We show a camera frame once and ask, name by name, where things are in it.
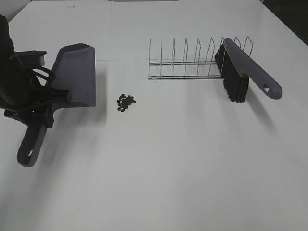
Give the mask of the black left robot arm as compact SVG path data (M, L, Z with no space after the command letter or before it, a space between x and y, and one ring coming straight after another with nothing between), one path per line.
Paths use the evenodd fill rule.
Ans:
M33 119L51 128L52 105L70 103L68 90L51 87L56 75L41 65L45 51L15 52L5 16L0 17L0 107L26 125Z

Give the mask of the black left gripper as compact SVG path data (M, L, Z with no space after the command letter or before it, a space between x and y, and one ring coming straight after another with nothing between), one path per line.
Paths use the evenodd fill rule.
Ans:
M52 128L52 105L71 103L68 90L51 87L55 74L45 67L3 68L3 109L5 116L29 128Z

